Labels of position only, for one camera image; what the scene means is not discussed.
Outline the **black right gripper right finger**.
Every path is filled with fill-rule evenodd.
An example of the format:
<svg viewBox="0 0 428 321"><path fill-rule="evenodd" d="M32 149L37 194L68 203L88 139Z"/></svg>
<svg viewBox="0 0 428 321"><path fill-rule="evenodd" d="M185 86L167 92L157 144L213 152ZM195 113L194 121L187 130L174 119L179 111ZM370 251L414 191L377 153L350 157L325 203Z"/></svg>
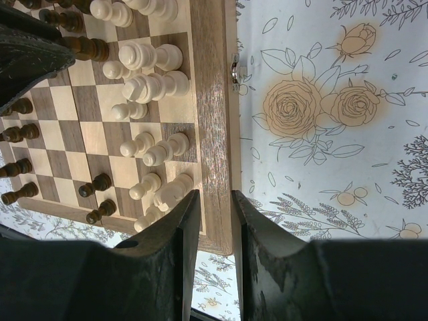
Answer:
<svg viewBox="0 0 428 321"><path fill-rule="evenodd" d="M305 247L260 213L241 191L232 191L233 250L242 320L303 320L286 293L286 258Z"/></svg>

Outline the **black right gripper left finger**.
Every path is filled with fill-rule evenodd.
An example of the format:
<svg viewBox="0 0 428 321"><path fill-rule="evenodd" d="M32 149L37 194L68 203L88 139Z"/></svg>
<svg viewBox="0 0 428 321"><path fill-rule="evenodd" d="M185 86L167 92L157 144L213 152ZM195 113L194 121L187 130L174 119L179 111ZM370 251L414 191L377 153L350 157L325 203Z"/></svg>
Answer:
<svg viewBox="0 0 428 321"><path fill-rule="evenodd" d="M116 246L124 261L121 320L189 320L199 242L200 192Z"/></svg>

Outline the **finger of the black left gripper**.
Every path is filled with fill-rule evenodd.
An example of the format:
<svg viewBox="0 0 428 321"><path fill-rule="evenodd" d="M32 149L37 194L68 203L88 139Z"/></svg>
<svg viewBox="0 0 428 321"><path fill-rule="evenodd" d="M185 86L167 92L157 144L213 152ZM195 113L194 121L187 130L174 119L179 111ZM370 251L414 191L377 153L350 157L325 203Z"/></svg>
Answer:
<svg viewBox="0 0 428 321"><path fill-rule="evenodd" d="M1 7L1 110L39 82L75 63L61 33L10 6Z"/></svg>

